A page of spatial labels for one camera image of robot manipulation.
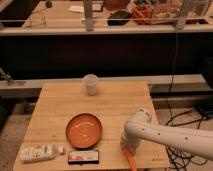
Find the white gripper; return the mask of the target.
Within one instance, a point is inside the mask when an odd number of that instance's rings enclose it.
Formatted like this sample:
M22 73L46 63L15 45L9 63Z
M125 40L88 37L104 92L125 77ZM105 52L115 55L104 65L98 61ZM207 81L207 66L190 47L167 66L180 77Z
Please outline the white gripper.
M121 148L127 150L130 154L135 155L136 150L140 145L140 139L134 135L123 132L121 135Z

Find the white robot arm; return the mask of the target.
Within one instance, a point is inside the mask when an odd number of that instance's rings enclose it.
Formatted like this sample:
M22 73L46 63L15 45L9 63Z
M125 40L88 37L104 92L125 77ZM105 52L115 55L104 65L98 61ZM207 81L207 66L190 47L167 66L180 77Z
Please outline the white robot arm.
M136 150L141 140L147 140L213 161L213 131L163 126L151 120L149 111L136 110L124 124L121 144Z

